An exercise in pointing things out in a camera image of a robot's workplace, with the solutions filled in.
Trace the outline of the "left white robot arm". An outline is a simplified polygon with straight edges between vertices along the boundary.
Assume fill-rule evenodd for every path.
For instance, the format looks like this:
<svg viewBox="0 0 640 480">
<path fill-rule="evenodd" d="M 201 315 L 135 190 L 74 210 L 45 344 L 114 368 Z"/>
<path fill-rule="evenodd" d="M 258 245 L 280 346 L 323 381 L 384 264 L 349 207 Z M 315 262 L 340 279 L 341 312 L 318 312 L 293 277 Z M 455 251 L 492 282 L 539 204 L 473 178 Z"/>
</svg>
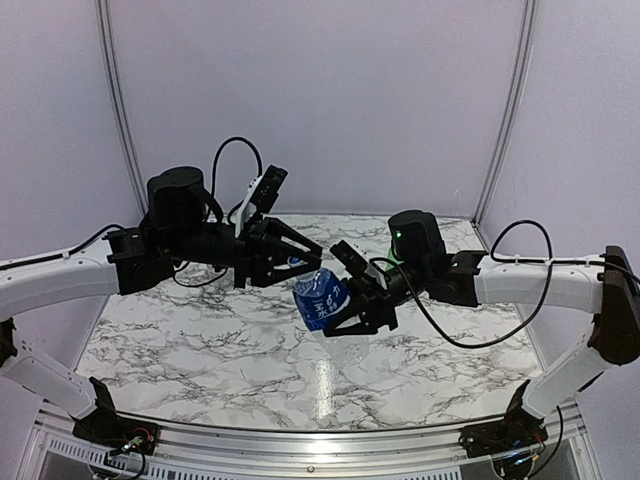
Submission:
<svg viewBox="0 0 640 480">
<path fill-rule="evenodd" d="M 62 408 L 106 445 L 125 438 L 108 389 L 76 375 L 14 334 L 13 319 L 70 300 L 154 288 L 182 262 L 234 272 L 234 285 L 268 287 L 316 270 L 322 248 L 269 217 L 286 170 L 269 166 L 249 187 L 233 225 L 205 189 L 204 174 L 174 167 L 147 183 L 149 210 L 139 226 L 109 225 L 70 250 L 1 264 L 1 375 Z"/>
</svg>

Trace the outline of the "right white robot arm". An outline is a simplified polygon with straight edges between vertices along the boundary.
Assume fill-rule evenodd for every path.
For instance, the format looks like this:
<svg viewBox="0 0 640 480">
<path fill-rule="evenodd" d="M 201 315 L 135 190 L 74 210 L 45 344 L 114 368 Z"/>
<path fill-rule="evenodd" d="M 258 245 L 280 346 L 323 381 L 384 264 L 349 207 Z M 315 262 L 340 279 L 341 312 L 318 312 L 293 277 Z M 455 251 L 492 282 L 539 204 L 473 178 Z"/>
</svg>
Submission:
<svg viewBox="0 0 640 480">
<path fill-rule="evenodd" d="M 500 256 L 494 250 L 449 254 L 431 213 L 404 211 L 393 215 L 388 226 L 393 256 L 385 271 L 344 241 L 332 246 L 350 274 L 343 283 L 351 300 L 324 327 L 325 336 L 394 329 L 397 307 L 422 292 L 460 307 L 513 303 L 536 311 L 553 306 L 592 314 L 592 332 L 516 391 L 495 428 L 502 446 L 519 446 L 563 401 L 606 370 L 638 359 L 639 279 L 621 248 L 609 246 L 601 255 L 578 258 Z"/>
</svg>

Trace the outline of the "green plastic bottle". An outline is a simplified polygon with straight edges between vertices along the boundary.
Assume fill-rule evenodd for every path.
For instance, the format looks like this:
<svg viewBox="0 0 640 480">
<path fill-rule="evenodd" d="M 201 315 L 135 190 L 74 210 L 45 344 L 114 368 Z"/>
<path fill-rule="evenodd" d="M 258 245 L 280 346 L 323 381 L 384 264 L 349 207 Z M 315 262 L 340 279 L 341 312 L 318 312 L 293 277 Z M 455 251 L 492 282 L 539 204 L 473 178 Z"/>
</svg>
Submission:
<svg viewBox="0 0 640 480">
<path fill-rule="evenodd" d="M 388 259 L 388 263 L 387 263 L 387 266 L 385 267 L 387 271 L 391 270 L 395 266 L 402 263 L 402 260 L 396 257 L 396 252 L 393 245 L 389 247 L 387 259 Z"/>
</svg>

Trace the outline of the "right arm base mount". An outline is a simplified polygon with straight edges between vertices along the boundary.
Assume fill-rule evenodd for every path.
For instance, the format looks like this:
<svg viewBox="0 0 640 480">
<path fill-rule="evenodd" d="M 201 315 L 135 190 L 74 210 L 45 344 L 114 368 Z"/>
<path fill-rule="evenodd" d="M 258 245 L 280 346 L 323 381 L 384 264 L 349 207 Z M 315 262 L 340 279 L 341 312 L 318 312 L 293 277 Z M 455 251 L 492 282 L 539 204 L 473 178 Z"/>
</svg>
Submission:
<svg viewBox="0 0 640 480">
<path fill-rule="evenodd" d="M 533 416 L 523 407 L 524 393 L 529 384 L 530 380 L 527 380 L 516 389 L 501 419 L 461 429 L 458 443 L 469 458 L 517 450 L 548 439 L 543 419 Z"/>
</svg>

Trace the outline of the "clear bottle blue label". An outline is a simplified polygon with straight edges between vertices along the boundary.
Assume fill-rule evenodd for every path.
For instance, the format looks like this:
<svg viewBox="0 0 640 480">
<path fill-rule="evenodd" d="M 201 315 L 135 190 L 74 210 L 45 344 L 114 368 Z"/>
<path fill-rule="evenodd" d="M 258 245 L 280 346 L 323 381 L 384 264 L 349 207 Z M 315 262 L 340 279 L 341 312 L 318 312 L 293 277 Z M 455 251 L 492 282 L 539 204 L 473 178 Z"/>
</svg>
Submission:
<svg viewBox="0 0 640 480">
<path fill-rule="evenodd" d="M 326 337 L 329 321 L 350 302 L 346 288 L 329 269 L 297 276 L 292 295 L 306 328 L 339 367 L 358 365 L 369 353 L 369 341 L 363 337 Z"/>
</svg>

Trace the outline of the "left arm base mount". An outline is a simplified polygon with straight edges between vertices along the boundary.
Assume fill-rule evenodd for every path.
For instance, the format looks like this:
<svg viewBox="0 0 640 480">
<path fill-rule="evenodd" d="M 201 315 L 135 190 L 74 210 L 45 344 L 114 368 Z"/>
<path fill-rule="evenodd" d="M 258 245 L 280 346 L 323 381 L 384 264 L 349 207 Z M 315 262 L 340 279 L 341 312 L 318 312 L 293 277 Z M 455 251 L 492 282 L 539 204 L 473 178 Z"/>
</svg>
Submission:
<svg viewBox="0 0 640 480">
<path fill-rule="evenodd" d="M 159 426 L 156 423 L 120 415 L 116 411 L 108 387 L 94 377 L 90 377 L 89 382 L 95 394 L 93 409 L 82 418 L 72 417 L 73 435 L 113 449 L 123 447 L 140 437 L 141 452 L 152 455 L 156 448 Z"/>
</svg>

